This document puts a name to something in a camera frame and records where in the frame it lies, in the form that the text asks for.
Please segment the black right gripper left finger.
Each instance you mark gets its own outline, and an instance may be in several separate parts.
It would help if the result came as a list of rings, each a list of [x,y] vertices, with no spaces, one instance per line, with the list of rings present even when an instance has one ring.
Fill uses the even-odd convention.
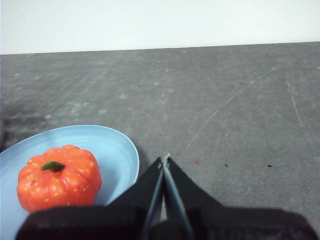
[[[17,240],[140,240],[159,217],[163,162],[158,157],[109,205],[61,206],[32,213]]]

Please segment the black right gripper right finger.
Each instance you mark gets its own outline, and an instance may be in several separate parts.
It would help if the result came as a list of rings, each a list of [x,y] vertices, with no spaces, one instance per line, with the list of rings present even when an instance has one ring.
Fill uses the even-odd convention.
[[[201,189],[169,157],[167,183],[195,240],[314,240],[302,215],[277,208],[232,207]]]

